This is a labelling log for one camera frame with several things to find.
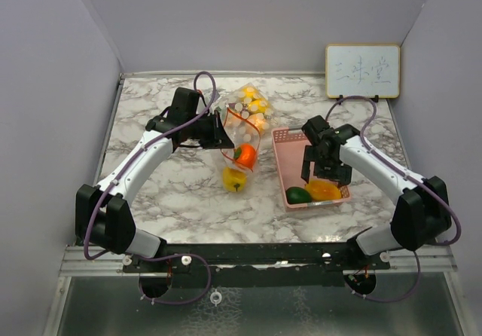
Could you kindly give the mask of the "orange tomato toy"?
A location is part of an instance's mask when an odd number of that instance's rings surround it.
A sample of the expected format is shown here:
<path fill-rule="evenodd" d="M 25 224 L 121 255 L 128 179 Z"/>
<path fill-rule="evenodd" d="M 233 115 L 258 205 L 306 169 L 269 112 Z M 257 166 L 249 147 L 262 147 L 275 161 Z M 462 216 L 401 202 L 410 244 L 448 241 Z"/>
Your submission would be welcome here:
<path fill-rule="evenodd" d="M 233 162 L 237 166 L 252 170 L 257 160 L 257 150 L 248 143 L 243 143 L 234 149 Z"/>

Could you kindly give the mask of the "clear bag with orange zipper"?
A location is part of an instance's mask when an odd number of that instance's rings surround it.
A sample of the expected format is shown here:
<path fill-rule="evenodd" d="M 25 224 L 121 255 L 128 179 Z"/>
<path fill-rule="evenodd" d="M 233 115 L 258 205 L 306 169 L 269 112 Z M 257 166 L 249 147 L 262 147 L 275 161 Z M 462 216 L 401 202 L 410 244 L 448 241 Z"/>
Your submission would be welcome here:
<path fill-rule="evenodd" d="M 256 170 L 261 134 L 249 117 L 244 118 L 231 108 L 223 111 L 223 126 L 234 147 L 221 149 L 222 184 L 226 191 L 240 193 Z"/>

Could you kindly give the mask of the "green lime toy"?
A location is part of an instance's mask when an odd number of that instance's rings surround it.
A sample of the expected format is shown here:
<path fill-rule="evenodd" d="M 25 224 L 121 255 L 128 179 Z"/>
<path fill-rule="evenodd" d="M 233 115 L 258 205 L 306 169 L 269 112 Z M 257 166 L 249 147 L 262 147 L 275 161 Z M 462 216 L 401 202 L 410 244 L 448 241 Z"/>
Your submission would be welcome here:
<path fill-rule="evenodd" d="M 288 204 L 311 203 L 313 201 L 306 189 L 295 186 L 285 190 L 285 197 Z"/>

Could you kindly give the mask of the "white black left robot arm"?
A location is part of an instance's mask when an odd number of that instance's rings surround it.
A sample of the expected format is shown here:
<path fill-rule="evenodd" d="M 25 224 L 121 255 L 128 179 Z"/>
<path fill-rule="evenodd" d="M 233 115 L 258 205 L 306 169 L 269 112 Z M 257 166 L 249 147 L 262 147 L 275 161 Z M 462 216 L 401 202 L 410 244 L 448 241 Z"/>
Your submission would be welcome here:
<path fill-rule="evenodd" d="M 203 95 L 179 87 L 170 106 L 153 117 L 134 149 L 96 185 L 82 185 L 75 198 L 75 234 L 114 254 L 134 254 L 147 270 L 166 263 L 166 241 L 137 228 L 130 207 L 153 171 L 188 140 L 203 149 L 232 149 L 219 111 L 197 111 Z"/>

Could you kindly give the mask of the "orange yellow mango toy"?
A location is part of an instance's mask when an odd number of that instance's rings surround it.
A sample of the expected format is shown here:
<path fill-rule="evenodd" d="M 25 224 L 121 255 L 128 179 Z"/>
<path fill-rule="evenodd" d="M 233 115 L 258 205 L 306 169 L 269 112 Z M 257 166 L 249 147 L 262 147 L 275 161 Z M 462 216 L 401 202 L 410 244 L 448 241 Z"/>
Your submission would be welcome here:
<path fill-rule="evenodd" d="M 304 189 L 311 196 L 312 201 L 331 201 L 342 198 L 340 189 L 333 183 L 324 180 L 309 181 Z"/>

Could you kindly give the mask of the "clear polka dot zip bag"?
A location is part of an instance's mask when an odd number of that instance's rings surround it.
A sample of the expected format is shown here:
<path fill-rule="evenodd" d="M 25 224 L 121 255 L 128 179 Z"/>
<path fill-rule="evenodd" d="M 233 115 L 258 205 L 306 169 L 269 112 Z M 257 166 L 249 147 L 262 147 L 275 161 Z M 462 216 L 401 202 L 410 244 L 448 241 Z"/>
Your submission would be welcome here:
<path fill-rule="evenodd" d="M 279 123 L 274 106 L 267 97 L 252 83 L 247 83 L 222 96 L 215 108 L 221 111 L 221 119 L 227 128 L 244 128 L 247 133 L 260 134 L 272 130 Z"/>

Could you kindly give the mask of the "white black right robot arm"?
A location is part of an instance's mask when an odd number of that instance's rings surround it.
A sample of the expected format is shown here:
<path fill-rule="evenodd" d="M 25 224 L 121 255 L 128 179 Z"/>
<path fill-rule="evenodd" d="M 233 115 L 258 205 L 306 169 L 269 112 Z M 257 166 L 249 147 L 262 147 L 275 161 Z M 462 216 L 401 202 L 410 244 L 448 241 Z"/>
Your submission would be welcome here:
<path fill-rule="evenodd" d="M 321 116 L 302 127 L 309 141 L 304 150 L 301 178 L 327 179 L 348 185 L 357 170 L 374 183 L 395 205 L 392 220 L 368 228 L 349 240 L 347 263 L 362 269 L 379 252 L 416 251 L 452 225 L 447 186 L 437 176 L 430 179 L 401 166 L 379 152 L 354 126 L 331 127 Z"/>

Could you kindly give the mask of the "yellow bell pepper toy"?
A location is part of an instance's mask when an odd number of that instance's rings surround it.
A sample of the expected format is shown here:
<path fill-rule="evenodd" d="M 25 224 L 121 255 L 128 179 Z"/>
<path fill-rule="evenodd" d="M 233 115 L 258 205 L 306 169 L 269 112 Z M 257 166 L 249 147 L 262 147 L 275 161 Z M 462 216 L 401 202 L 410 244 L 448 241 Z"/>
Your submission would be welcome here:
<path fill-rule="evenodd" d="M 247 175 L 233 168 L 226 166 L 222 172 L 222 182 L 224 189 L 230 192 L 241 192 L 247 182 Z"/>

